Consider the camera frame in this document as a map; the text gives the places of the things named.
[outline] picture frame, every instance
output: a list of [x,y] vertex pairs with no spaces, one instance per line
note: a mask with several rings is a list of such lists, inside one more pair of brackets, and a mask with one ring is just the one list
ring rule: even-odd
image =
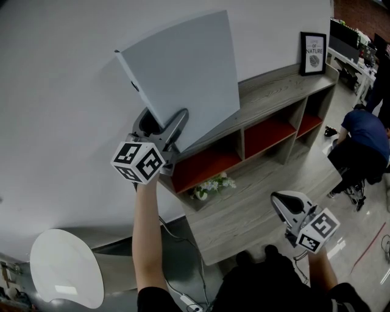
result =
[[300,33],[301,76],[325,74],[327,36],[314,32]]

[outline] red shelf compartment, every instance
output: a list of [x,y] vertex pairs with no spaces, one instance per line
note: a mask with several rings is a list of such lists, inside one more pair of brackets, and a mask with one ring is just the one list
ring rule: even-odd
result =
[[246,129],[244,132],[245,158],[276,145],[295,132],[296,129],[288,121],[275,116]]
[[297,138],[313,130],[318,125],[322,124],[322,120],[318,116],[314,116],[308,113],[303,114],[302,122],[298,130]]
[[217,144],[177,163],[172,184],[179,194],[240,162],[241,159],[233,146]]

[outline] power strip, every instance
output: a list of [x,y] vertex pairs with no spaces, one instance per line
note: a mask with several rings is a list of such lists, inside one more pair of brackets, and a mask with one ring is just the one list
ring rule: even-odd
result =
[[180,300],[184,302],[192,311],[203,312],[203,309],[200,305],[198,305],[193,299],[188,297],[187,295],[180,296]]

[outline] blue shirt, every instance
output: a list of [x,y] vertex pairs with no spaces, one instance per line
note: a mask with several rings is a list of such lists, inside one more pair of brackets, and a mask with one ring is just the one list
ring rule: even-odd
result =
[[389,161],[390,146],[382,122],[365,110],[353,110],[346,114],[341,124],[351,134],[352,140],[371,147]]

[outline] white round stool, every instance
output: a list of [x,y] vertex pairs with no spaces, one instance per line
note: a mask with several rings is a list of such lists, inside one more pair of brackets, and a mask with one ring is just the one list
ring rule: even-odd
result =
[[31,248],[32,280],[41,298],[68,299],[96,309],[104,294],[137,287],[132,257],[93,253],[64,230],[47,230]]

